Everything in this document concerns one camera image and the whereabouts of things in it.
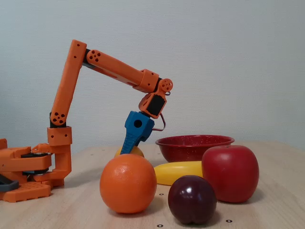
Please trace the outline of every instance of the orange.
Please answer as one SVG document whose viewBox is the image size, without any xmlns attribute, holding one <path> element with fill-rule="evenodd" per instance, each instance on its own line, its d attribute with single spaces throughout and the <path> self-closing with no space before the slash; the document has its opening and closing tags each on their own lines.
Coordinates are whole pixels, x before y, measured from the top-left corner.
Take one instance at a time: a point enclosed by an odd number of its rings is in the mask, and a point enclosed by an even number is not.
<svg viewBox="0 0 305 229">
<path fill-rule="evenodd" d="M 114 155 L 115 157 L 120 155 L 120 153 L 122 151 L 122 148 L 123 148 L 123 146 L 121 148 L 119 148 L 118 151 L 116 151 L 116 154 Z M 144 157 L 144 154 L 143 154 L 142 150 L 140 150 L 140 148 L 137 147 L 137 146 L 134 146 L 130 153 L 140 155 L 140 156 Z"/>
<path fill-rule="evenodd" d="M 118 213 L 145 210 L 154 198 L 157 178 L 153 166 L 135 154 L 119 155 L 105 166 L 100 193 L 104 203 Z"/>
</svg>

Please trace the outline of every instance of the apple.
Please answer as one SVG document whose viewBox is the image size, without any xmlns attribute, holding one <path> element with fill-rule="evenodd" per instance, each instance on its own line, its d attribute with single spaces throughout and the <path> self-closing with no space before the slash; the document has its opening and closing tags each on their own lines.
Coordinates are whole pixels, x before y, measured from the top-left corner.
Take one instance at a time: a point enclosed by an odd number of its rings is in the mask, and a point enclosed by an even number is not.
<svg viewBox="0 0 305 229">
<path fill-rule="evenodd" d="M 219 201 L 242 203 L 255 192 L 259 167 L 254 153 L 245 146 L 215 146 L 202 157 L 203 177 Z"/>
</svg>

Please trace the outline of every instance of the wooden table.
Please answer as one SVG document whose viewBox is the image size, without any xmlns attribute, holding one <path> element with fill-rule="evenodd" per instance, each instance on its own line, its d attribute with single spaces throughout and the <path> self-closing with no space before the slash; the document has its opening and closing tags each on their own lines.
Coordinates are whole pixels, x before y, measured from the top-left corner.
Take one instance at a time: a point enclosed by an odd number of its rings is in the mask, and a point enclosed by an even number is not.
<svg viewBox="0 0 305 229">
<path fill-rule="evenodd" d="M 245 204 L 217 203 L 206 227 L 233 229 L 305 228 L 305 152 L 279 142 L 236 142 L 249 147 L 260 166 L 258 188 Z M 48 198 L 18 203 L 0 201 L 1 229 L 164 229 L 183 228 L 169 211 L 168 186 L 158 185 L 148 209 L 118 215 L 102 201 L 100 175 L 119 147 L 92 147 L 72 156 L 65 188 Z M 156 145 L 141 145 L 153 166 L 165 163 Z"/>
</svg>

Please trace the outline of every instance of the yellow banana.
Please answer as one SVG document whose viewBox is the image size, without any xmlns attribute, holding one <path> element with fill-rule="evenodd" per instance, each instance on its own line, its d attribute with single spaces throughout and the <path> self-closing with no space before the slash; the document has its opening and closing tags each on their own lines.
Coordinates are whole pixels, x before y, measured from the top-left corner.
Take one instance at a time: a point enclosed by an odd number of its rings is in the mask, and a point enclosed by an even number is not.
<svg viewBox="0 0 305 229">
<path fill-rule="evenodd" d="M 184 175 L 203 177 L 201 161 L 170 162 L 156 166 L 154 171 L 157 176 L 157 183 L 161 185 L 172 185 Z"/>
</svg>

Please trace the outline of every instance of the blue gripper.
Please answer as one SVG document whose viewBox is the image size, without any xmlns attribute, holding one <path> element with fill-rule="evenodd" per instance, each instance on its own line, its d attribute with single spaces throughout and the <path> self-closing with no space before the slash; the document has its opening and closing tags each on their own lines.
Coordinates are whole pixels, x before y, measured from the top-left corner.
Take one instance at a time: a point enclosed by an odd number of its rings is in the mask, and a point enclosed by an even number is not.
<svg viewBox="0 0 305 229">
<path fill-rule="evenodd" d="M 145 142 L 151 135 L 154 121 L 141 112 L 130 111 L 126 122 L 126 137 L 121 154 L 129 154 L 140 141 Z"/>
</svg>

